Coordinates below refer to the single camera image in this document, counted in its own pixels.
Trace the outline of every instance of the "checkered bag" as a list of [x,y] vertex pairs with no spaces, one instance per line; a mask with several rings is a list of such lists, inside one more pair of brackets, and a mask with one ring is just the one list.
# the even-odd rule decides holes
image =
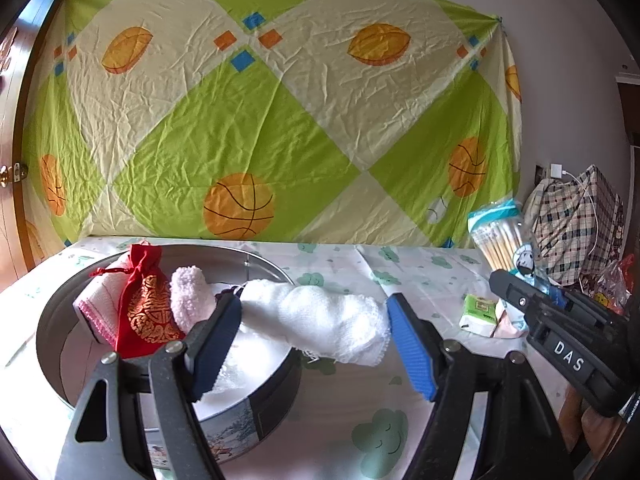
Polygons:
[[622,199],[593,165],[578,179],[580,185],[542,180],[525,206],[525,221],[540,248],[539,264],[561,285],[571,285],[581,276],[597,276],[620,258],[622,248]]

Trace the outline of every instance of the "orange basketball pattern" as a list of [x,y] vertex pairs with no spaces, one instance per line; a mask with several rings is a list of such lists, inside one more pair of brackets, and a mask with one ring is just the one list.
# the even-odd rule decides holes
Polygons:
[[33,259],[36,261],[36,265],[42,263],[45,260],[44,251],[42,250],[42,245],[40,244],[40,237],[38,236],[38,230],[35,225],[33,225],[28,220],[25,220],[27,224],[27,234],[29,236],[29,245],[31,246],[31,253],[33,254]]
[[504,79],[507,82],[507,88],[511,90],[511,93],[516,96],[516,99],[522,102],[522,95],[520,94],[520,81],[518,79],[518,69],[515,65],[511,65],[504,72]]
[[274,215],[271,188],[251,173],[221,178],[204,199],[207,229],[225,240],[249,240],[266,229]]
[[478,191],[486,175],[486,157],[477,137],[462,140],[449,157],[449,184],[460,198]]
[[66,207],[65,186],[62,183],[58,160],[50,153],[40,159],[40,178],[49,209],[55,216],[62,216]]
[[411,36],[388,23],[373,23],[351,40],[347,53],[359,62],[383,66],[400,59],[409,47]]
[[112,74],[130,70],[145,53],[152,38],[153,35],[146,28],[126,28],[107,47],[102,57],[102,66]]

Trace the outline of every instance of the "fabric backdrop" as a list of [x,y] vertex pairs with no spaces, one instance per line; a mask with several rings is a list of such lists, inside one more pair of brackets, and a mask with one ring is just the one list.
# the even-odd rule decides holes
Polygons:
[[65,0],[23,152],[36,260],[84,235],[468,246],[511,196],[497,16],[445,0]]

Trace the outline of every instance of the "table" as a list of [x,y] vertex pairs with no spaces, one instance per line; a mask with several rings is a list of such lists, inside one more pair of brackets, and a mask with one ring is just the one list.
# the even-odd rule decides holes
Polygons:
[[[153,244],[194,243],[239,248],[260,254],[300,285],[365,294],[384,301],[402,292],[421,319],[443,338],[455,338],[473,352],[503,357],[523,352],[536,371],[556,415],[565,379],[524,339],[494,339],[458,328],[465,294],[492,296],[490,268],[477,250],[318,244],[231,242],[147,238]],[[85,238],[44,261],[0,294],[8,328],[0,340],[0,426],[39,480],[52,480],[70,420],[70,410],[40,371],[35,338],[47,300],[76,272],[122,252],[142,238]],[[456,472],[471,475],[478,452],[484,402],[476,395],[470,430]],[[400,479],[428,420],[431,404],[412,389],[398,353],[390,346],[381,365],[370,368],[321,359],[303,362],[298,396],[281,425],[255,449],[222,465],[230,480]],[[397,425],[399,448],[390,454],[369,449],[381,421]],[[170,480],[172,473],[157,470]]]

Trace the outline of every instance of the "white cable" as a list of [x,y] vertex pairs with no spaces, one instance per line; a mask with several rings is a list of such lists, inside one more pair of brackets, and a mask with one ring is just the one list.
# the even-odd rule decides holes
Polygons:
[[567,170],[562,170],[562,174],[563,175],[569,175],[572,179],[574,179],[578,183],[578,186],[580,186],[584,190],[585,194],[587,195],[587,197],[591,201],[591,207],[593,207],[593,217],[596,219],[596,239],[593,242],[593,247],[591,248],[591,251],[589,251],[589,253],[587,253],[587,256],[591,256],[591,253],[593,253],[593,250],[596,248],[596,245],[598,244],[598,228],[599,228],[599,226],[598,226],[598,214],[596,213],[596,206],[593,203],[593,198],[591,198],[591,193],[589,192],[587,187],[582,184],[581,180],[578,180],[573,173],[569,173]]

